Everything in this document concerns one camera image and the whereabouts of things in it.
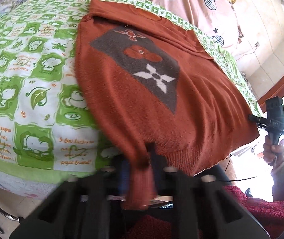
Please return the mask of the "person's right hand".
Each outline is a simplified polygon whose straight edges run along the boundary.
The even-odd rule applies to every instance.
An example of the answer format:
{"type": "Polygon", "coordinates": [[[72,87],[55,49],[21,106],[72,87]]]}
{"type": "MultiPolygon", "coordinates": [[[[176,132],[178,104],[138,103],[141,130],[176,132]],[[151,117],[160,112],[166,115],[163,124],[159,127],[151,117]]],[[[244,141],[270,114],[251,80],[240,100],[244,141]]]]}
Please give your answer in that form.
{"type": "Polygon", "coordinates": [[[265,137],[265,142],[263,144],[263,158],[268,164],[274,167],[278,167],[284,161],[284,147],[283,145],[273,145],[270,136],[265,137]]]}

